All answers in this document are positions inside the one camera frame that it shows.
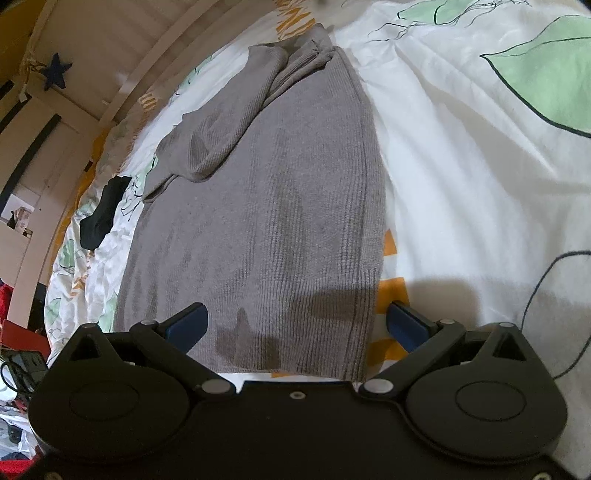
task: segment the bed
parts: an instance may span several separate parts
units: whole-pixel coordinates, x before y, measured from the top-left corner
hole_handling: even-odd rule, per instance
[[[590,474],[591,425],[580,419],[591,416],[591,15],[575,0],[278,0],[191,65],[174,91],[178,77],[160,79],[109,132],[60,245],[46,297],[50,362],[79,325],[112,331],[159,141],[240,71],[248,46],[317,22],[359,75],[384,161],[387,228],[367,375],[405,355],[385,328],[393,300],[468,326],[522,325],[569,405],[555,456]],[[132,177],[114,226],[84,250],[80,220],[114,175]],[[225,376],[238,386],[319,380],[289,374]]]

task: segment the bed sheet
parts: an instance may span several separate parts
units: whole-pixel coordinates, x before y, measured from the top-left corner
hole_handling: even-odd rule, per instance
[[[160,139],[246,63],[248,46],[321,22],[350,58],[374,107],[387,176],[387,231],[369,374],[402,358],[385,310],[410,301],[433,319],[468,326],[521,323],[552,260],[589,249],[591,20],[575,0],[279,0],[191,73],[144,128],[121,165],[128,118],[115,128],[98,175],[74,215],[48,288],[52,358],[81,323],[110,331],[145,175]],[[133,181],[112,232],[94,255],[79,247],[79,219],[115,174]],[[591,262],[556,263],[533,297],[524,332],[553,375],[589,336]],[[589,356],[557,380],[570,420],[556,450],[591,472]],[[283,380],[278,374],[230,374]],[[288,377],[288,380],[302,380]]]

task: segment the screw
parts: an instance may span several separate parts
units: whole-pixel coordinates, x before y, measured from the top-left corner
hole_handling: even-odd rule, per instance
[[[372,378],[363,384],[363,387],[370,393],[384,395],[394,389],[394,384],[385,378]]]
[[[232,384],[223,378],[212,378],[211,380],[203,382],[201,388],[205,393],[219,395],[222,393],[228,393],[232,388]]]

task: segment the white sheet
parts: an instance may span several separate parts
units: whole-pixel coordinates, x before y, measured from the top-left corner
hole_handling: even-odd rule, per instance
[[[575,0],[446,5],[451,13],[440,21],[447,24],[438,25],[429,20],[426,2],[308,1],[299,8],[327,28],[334,25],[333,41],[345,49],[375,108],[388,178],[387,222],[398,250],[385,257],[382,278],[403,277],[413,307],[433,319],[519,323],[551,260],[590,246],[585,213],[591,210],[591,139],[543,120],[481,55],[530,42],[558,17],[589,13]],[[395,25],[381,28],[386,22]],[[144,129],[120,172],[138,176],[137,194],[160,139],[242,68],[249,45],[276,41],[277,24],[277,14],[269,14],[218,51]],[[581,61],[578,71],[587,82],[588,67]],[[549,95],[560,88],[552,79],[545,84]],[[558,118],[563,112],[555,113]],[[116,150],[117,135],[111,134],[105,155]],[[104,171],[91,188],[95,196],[115,173],[117,155],[112,161],[101,160]],[[81,323],[99,319],[109,329],[141,211],[140,204],[124,215],[135,205],[132,195],[126,194],[95,256],[85,257],[89,268],[73,275],[86,275],[82,298],[66,298],[73,282],[57,266],[47,297],[49,308],[61,299],[48,325],[53,355]],[[76,224],[71,228],[75,237]],[[588,321],[567,323],[591,312],[589,262],[565,263],[561,273],[544,285],[545,302],[532,304],[526,329],[553,374],[574,358],[591,329]],[[376,318],[374,342],[387,337],[383,316]],[[544,332],[536,325],[544,325]],[[564,336],[569,328],[576,329],[574,339]],[[590,362],[587,354],[558,380],[571,415],[556,456],[581,478],[591,472],[591,424],[582,421],[591,418],[591,394],[585,391]],[[238,383],[268,377],[228,376]]]

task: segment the red object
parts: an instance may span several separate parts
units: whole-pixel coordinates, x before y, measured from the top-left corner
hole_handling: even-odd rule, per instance
[[[15,480],[25,473],[32,464],[33,460],[4,460],[0,462],[0,472],[8,477],[8,480]]]
[[[51,353],[47,338],[38,333],[23,328],[10,320],[2,324],[2,344],[13,350],[33,350],[41,352],[43,358]]]
[[[12,298],[12,287],[5,283],[0,286],[0,323],[8,318],[8,308]]]

